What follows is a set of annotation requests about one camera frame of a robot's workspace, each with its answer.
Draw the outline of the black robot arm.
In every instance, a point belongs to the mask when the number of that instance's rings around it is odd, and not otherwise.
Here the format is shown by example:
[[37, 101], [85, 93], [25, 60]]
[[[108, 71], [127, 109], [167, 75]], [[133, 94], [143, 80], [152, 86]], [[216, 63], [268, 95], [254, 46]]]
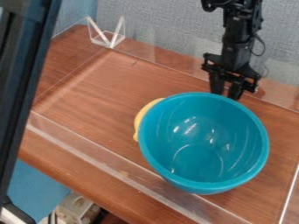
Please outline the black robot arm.
[[255, 41], [266, 45], [258, 36], [264, 21], [262, 16], [263, 0], [200, 0], [201, 8], [207, 12], [223, 9], [223, 27], [220, 55], [205, 52], [203, 54], [201, 69], [209, 74], [209, 91], [221, 95], [224, 85], [228, 88], [228, 98], [237, 101], [246, 91], [255, 93], [262, 74], [251, 65], [251, 56], [260, 57], [254, 52]]

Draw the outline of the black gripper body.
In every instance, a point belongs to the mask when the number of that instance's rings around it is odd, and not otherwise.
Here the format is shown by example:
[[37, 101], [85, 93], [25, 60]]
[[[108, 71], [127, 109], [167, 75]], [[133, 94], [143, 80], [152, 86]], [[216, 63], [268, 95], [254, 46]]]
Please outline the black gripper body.
[[201, 64], [201, 69], [208, 74], [217, 73], [224, 76], [225, 83], [232, 84], [235, 81], [241, 81], [243, 89], [250, 93], [258, 91], [258, 82], [262, 78], [262, 75], [250, 66], [254, 43], [254, 38], [243, 43], [223, 41], [221, 54], [205, 52]]

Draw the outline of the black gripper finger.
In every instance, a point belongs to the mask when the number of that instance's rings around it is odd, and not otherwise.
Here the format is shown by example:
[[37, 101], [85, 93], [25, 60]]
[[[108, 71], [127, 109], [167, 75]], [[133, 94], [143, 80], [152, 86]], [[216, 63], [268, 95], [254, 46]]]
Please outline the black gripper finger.
[[221, 95], [224, 92], [224, 76], [220, 73], [209, 73], [209, 91]]
[[228, 88], [228, 98], [237, 101], [243, 95], [243, 82], [235, 81]]

